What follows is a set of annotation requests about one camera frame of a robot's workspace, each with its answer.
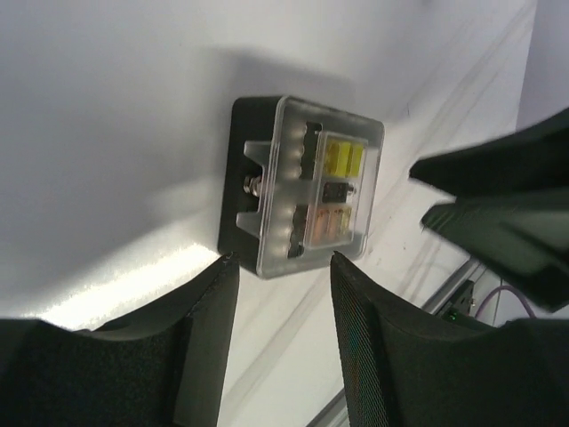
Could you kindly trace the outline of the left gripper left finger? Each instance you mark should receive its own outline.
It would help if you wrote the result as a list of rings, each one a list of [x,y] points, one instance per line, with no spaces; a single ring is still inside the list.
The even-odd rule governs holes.
[[[92,331],[3,319],[2,425],[214,426],[238,289],[226,254]]]

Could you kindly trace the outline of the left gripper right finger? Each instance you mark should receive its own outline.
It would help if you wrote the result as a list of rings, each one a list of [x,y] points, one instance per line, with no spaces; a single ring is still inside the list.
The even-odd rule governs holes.
[[[392,294],[343,254],[330,273],[352,425],[567,425],[565,320],[461,325]]]

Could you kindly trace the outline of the yellow blade fuse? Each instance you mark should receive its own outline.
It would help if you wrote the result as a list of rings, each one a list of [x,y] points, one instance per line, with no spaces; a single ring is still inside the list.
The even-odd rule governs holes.
[[[325,171],[335,177],[346,177],[348,173],[351,144],[347,141],[331,141],[325,152]]]
[[[345,236],[349,232],[352,209],[349,206],[342,207],[338,214],[338,236]]]
[[[352,144],[349,152],[349,169],[348,177],[356,178],[360,174],[362,158],[365,152],[365,146],[362,144]]]

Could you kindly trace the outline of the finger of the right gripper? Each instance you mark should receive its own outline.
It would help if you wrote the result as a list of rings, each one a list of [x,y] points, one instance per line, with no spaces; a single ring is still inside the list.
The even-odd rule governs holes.
[[[543,310],[568,305],[568,188],[433,205],[421,224]]]
[[[499,139],[418,160],[409,177],[457,198],[568,185],[568,110]]]

